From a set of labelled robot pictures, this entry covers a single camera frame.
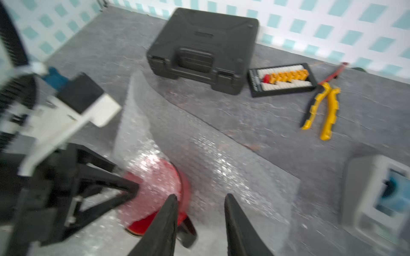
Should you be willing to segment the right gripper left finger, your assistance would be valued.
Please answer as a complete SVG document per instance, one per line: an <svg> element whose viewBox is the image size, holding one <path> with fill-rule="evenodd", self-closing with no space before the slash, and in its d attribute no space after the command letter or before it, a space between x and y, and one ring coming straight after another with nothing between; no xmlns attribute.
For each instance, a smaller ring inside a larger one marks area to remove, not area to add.
<svg viewBox="0 0 410 256"><path fill-rule="evenodd" d="M178 217L177 196L169 195L145 235L129 256L172 256L175 251Z"/></svg>

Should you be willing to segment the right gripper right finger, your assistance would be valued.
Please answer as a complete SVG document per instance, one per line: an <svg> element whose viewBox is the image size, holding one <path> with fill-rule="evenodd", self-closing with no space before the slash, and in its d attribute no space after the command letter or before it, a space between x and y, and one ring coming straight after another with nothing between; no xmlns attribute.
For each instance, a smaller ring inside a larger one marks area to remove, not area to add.
<svg viewBox="0 0 410 256"><path fill-rule="evenodd" d="M273 256L232 194L224 202L228 256Z"/></svg>

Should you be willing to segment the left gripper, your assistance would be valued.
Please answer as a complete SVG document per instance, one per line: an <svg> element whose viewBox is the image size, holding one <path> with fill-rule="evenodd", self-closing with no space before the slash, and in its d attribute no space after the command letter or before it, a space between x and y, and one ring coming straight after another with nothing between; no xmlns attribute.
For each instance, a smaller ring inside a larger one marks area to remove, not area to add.
<svg viewBox="0 0 410 256"><path fill-rule="evenodd" d="M16 174L21 161L22 155L9 154L3 163L1 223L12 222L6 256L25 256L36 241L62 242L129 202L139 190L138 183L112 174L113 162L79 144L56 150L30 177ZM107 172L77 178L77 163Z"/></svg>

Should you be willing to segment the red mug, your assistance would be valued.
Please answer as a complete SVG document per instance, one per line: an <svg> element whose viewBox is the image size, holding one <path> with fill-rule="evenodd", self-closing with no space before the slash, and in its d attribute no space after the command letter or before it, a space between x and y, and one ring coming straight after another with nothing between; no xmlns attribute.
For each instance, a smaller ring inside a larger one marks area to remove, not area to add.
<svg viewBox="0 0 410 256"><path fill-rule="evenodd" d="M178 199L177 238L185 248L194 245L198 235L187 214L191 184L183 172L166 158L147 157L140 166L127 171L124 178L139 183L136 197L117 211L118 219L127 233L142 237L167 197L174 194Z"/></svg>

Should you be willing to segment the clear bubble wrap sheet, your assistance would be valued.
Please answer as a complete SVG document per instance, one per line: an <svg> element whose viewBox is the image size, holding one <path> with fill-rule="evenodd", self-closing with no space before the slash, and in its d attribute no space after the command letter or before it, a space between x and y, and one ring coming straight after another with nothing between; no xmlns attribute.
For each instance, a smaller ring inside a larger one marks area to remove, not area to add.
<svg viewBox="0 0 410 256"><path fill-rule="evenodd" d="M125 106L110 125L87 125L71 142L138 174L164 154L191 184L188 214L198 239L178 256L227 254L224 200L233 194L269 251L282 254L300 180L171 104L135 72Z"/></svg>

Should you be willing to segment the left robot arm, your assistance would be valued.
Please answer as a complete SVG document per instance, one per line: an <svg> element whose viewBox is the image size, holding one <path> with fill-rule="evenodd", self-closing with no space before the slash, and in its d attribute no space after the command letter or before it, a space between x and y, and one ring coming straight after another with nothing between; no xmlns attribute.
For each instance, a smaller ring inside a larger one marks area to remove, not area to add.
<svg viewBox="0 0 410 256"><path fill-rule="evenodd" d="M133 199L139 185L115 164L69 138L106 126L121 106L87 74L67 79L30 62L5 6L1 42L12 68L1 82L1 224L6 256L59 243Z"/></svg>

